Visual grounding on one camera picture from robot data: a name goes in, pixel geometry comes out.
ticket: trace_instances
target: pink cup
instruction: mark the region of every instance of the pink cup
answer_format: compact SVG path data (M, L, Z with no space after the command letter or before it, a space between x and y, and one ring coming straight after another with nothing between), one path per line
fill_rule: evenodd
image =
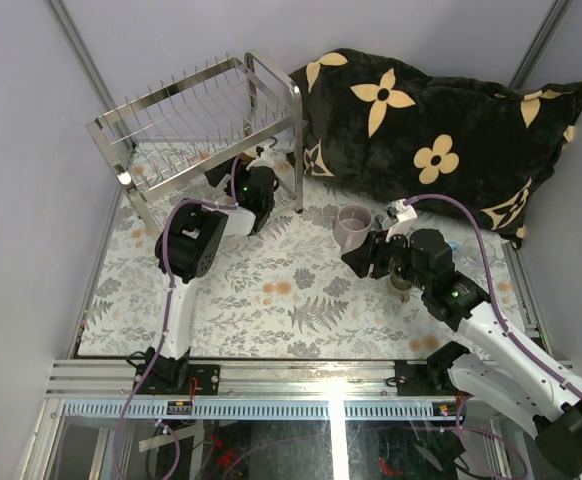
M351 203L340 209L333 226L333 238L340 245L340 255L360 247L371 231L373 215L362 205Z

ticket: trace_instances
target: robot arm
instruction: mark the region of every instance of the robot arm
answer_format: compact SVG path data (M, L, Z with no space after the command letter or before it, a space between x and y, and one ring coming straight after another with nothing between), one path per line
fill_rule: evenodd
M433 317L481 347L504 371L483 364L468 349L451 342L429 357L435 358L437 367L429 375L445 377L432 378L432 383L450 382L481 398L535 438L540 451L559 471L580 475L582 399L539 362L559 372L581 396L582 378L567 371L515 325L498 320L487 292L455 270L451 249L440 232L416 230L407 239L405 234L417 217L413 207L398 201L387 213L384 231L369 233L364 244L344 254L342 260L360 278L393 274L419 288Z
M222 167L230 169L231 162ZM200 278L211 268L222 238L259 232L273 210L273 194L280 182L272 168L262 162L252 162L235 172L235 181L237 206L191 201L178 209L169 231L162 232L156 242L155 255L163 273L165 292L160 318L168 316L167 329L163 333L161 350L157 352L159 337L144 353L144 364L133 364L136 366L136 378L140 378L154 356L158 355L140 393L175 393L186 387L190 377L191 315ZM227 191L231 191L230 185L227 185ZM175 277L173 288L170 288L170 278L164 265L163 235L168 235L169 267Z

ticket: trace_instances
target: blue object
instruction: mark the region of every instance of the blue object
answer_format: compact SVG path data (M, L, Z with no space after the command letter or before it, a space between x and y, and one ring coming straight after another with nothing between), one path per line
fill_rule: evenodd
M451 253L458 253L460 251L460 245L456 242L447 242L447 245L451 247Z

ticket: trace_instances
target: metal wire rack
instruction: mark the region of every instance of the metal wire rack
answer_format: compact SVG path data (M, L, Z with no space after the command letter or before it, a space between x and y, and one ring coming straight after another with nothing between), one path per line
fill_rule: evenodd
M271 87L256 76L256 63ZM290 101L274 90L288 91ZM287 128L294 128L294 154L301 162L300 90L261 52L248 52L244 62L216 58L136 97L98 116L87 130L154 238L162 228L152 203ZM285 190L300 213L303 173L297 165L295 189Z

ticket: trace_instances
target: pillow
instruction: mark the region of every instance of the pillow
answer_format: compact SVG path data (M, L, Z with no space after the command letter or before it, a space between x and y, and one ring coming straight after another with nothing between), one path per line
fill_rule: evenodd
M553 175L582 112L582 82L522 95L350 49L327 53L291 78L308 121L306 174L381 202L448 195L516 246L533 193ZM417 205L463 218L445 202Z

